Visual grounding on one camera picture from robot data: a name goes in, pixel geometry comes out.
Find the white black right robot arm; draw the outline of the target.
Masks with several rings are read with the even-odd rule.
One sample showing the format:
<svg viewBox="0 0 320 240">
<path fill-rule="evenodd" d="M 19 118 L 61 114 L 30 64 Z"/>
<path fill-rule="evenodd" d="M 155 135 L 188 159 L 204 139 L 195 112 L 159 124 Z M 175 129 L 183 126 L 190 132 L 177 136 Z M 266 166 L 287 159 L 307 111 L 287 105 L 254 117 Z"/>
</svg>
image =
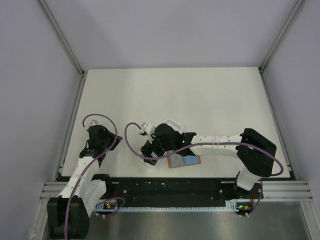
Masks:
<svg viewBox="0 0 320 240">
<path fill-rule="evenodd" d="M 169 155 L 206 155 L 239 159 L 244 165 L 236 176 L 233 192 L 245 198 L 261 178 L 272 176 L 276 145 L 252 128 L 238 135 L 208 136 L 196 132 L 179 132 L 167 123 L 158 126 L 144 123 L 140 135 L 147 137 L 140 152 L 143 161 L 154 166 Z"/>
</svg>

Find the silver VIP card 88888819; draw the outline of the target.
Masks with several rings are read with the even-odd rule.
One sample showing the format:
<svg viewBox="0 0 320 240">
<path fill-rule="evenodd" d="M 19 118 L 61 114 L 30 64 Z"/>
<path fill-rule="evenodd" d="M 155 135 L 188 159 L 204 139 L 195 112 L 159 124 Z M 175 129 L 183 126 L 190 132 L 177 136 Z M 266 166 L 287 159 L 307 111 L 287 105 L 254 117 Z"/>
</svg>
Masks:
<svg viewBox="0 0 320 240">
<path fill-rule="evenodd" d="M 172 155 L 169 158 L 169 162 L 171 168 L 178 168 L 184 165 L 184 159 L 180 155 Z"/>
</svg>

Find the tan leather card holder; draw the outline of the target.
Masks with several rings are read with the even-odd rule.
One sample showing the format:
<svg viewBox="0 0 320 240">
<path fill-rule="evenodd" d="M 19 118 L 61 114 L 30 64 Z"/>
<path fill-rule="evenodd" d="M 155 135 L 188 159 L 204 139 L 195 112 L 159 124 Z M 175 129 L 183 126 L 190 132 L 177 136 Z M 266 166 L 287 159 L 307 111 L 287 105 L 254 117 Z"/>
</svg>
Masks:
<svg viewBox="0 0 320 240">
<path fill-rule="evenodd" d="M 171 157 L 171 156 L 169 156 L 169 157 L 167 158 L 167 163 L 168 163 L 168 167 L 169 167 L 170 169 L 174 169 L 174 168 L 171 168 L 171 167 L 170 167 L 170 157 Z M 182 157 L 183 157 L 184 165 L 183 165 L 183 166 L 180 166 L 180 167 L 178 167 L 178 168 L 201 164 L 201 158 L 200 158 L 200 156 L 188 155 L 188 156 L 182 156 Z"/>
</svg>

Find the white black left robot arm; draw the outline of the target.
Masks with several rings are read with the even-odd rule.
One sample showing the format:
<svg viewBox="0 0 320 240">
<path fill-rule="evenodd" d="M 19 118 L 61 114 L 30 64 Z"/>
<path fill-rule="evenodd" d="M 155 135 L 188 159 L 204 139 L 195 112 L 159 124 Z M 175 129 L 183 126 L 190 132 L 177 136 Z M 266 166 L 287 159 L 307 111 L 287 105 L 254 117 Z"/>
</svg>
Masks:
<svg viewBox="0 0 320 240">
<path fill-rule="evenodd" d="M 64 189 L 47 202 L 48 234 L 55 240 L 83 240 L 89 232 L 90 215 L 99 199 L 114 191 L 109 175 L 98 170 L 107 150 L 114 150 L 122 140 L 105 126 L 88 128 L 89 139 L 80 152 L 76 168 Z"/>
</svg>

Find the white plastic basket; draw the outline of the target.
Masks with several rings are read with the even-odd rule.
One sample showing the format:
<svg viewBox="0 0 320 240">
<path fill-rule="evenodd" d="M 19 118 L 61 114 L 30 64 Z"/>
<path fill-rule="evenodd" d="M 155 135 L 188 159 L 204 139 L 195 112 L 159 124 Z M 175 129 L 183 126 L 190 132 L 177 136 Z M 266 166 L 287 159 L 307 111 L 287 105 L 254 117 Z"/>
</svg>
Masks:
<svg viewBox="0 0 320 240">
<path fill-rule="evenodd" d="M 154 126 L 155 130 L 151 136 L 147 136 L 150 143 L 156 145 L 157 149 L 162 149 L 165 154 L 181 148 L 183 125 L 168 118 L 165 122 Z"/>
</svg>

